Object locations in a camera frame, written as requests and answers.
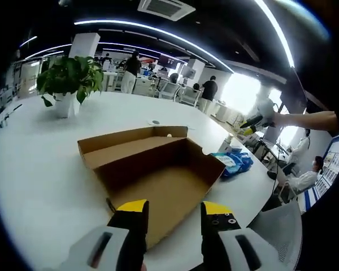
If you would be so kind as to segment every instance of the black shirt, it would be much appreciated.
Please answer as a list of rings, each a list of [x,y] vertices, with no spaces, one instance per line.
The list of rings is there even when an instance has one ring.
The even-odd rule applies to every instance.
[[[205,89],[202,93],[202,98],[206,100],[213,100],[217,92],[217,84],[215,81],[207,81],[203,84]]]
[[[137,77],[137,74],[141,69],[141,62],[137,58],[130,58],[127,60],[126,64],[127,68],[125,69],[127,72],[130,72],[134,76]]]

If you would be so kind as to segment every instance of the cardboard box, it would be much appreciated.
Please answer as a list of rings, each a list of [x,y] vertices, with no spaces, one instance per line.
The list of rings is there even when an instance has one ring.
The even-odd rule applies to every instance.
[[[187,138],[187,127],[106,134],[79,140],[78,146],[115,208],[134,200],[149,201],[148,248],[201,202],[225,167]]]

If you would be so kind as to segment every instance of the white table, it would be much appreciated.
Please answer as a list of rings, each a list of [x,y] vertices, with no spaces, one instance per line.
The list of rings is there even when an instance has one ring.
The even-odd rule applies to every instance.
[[[216,152],[228,134],[194,107],[138,95],[92,94],[72,119],[56,119],[40,97],[20,100],[11,108],[20,103],[23,106],[10,116],[8,126],[0,129],[0,212],[12,240],[34,269],[56,268],[73,243],[108,222],[105,191],[85,168],[78,139],[146,127],[149,120],[158,120],[190,126],[189,138],[208,154]],[[236,139],[232,145],[242,146]],[[255,218],[273,187],[266,168],[249,154],[254,164],[248,172],[216,183],[206,196],[231,208],[242,227]],[[198,206],[145,255],[147,269],[189,270],[202,262],[201,242]]]

